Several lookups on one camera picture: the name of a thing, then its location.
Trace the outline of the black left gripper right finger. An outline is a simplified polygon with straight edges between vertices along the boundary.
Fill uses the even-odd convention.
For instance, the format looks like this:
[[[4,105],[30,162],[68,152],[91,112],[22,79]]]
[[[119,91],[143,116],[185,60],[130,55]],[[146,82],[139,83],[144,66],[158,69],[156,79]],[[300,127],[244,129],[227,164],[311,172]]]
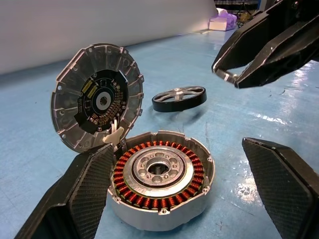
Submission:
[[[261,201],[283,239],[319,237],[319,175],[290,147],[245,137]]]

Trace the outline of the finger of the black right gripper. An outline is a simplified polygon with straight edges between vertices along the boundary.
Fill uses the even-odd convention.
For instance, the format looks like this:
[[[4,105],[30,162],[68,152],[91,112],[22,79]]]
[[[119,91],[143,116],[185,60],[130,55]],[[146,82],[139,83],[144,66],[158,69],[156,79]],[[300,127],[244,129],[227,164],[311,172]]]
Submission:
[[[260,87],[318,59],[319,17],[315,16],[298,21],[269,41],[234,85],[239,89]]]
[[[218,77],[234,83],[231,69],[251,63],[262,48],[282,33],[296,18],[293,9],[269,9],[237,29],[221,47],[211,69]]]

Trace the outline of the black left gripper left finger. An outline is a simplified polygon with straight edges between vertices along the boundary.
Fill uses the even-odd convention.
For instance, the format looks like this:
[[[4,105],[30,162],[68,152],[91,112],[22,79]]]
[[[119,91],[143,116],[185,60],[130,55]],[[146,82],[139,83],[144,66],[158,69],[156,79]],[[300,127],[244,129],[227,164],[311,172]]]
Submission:
[[[112,144],[78,154],[43,195],[17,239],[93,239],[106,205]]]

